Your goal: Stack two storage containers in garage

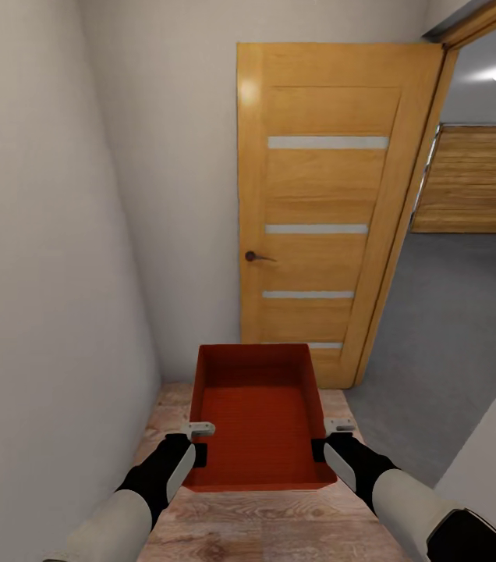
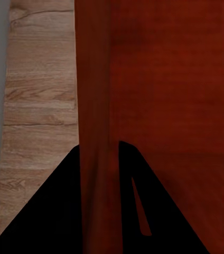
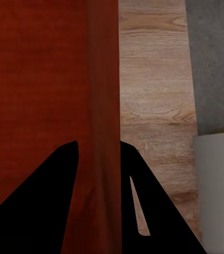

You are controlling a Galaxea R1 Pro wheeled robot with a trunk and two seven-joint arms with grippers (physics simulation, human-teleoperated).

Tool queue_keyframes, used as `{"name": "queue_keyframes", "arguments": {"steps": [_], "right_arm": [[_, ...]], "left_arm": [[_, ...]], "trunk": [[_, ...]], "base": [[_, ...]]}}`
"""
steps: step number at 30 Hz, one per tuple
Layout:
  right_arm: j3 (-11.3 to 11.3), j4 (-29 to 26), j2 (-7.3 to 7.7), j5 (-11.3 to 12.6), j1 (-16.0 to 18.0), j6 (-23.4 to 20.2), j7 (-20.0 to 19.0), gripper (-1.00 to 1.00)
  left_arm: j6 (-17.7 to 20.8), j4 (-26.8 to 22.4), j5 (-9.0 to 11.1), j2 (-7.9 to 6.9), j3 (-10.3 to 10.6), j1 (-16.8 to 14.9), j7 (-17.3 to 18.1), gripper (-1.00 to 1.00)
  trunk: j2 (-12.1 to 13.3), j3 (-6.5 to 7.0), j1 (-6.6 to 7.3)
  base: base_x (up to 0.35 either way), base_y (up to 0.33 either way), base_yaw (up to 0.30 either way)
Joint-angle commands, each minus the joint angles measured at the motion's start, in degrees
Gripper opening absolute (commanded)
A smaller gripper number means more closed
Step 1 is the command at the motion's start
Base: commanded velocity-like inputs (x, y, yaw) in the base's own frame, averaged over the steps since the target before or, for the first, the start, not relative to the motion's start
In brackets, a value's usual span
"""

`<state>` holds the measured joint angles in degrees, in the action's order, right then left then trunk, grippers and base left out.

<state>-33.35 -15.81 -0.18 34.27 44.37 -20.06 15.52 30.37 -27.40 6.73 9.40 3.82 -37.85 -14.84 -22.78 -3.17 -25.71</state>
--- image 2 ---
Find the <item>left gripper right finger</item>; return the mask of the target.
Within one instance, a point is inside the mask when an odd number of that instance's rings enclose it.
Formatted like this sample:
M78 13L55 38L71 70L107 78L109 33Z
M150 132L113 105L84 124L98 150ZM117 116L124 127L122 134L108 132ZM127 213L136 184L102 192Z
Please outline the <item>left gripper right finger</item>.
M132 177L152 236L141 233ZM123 141L119 181L123 254L209 254L140 151Z

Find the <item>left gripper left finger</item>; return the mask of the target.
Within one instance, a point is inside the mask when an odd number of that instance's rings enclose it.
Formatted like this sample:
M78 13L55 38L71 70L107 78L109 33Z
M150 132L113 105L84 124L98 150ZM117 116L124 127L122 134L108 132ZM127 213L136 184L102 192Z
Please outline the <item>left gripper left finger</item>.
M82 254L79 145L0 235L0 254Z

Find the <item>storage box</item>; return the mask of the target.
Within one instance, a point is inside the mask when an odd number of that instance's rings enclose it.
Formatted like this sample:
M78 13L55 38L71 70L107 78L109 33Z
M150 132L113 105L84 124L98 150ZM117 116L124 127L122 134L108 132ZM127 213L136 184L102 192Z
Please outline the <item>storage box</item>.
M82 254L123 254L120 141L224 254L224 0L74 0L74 16Z

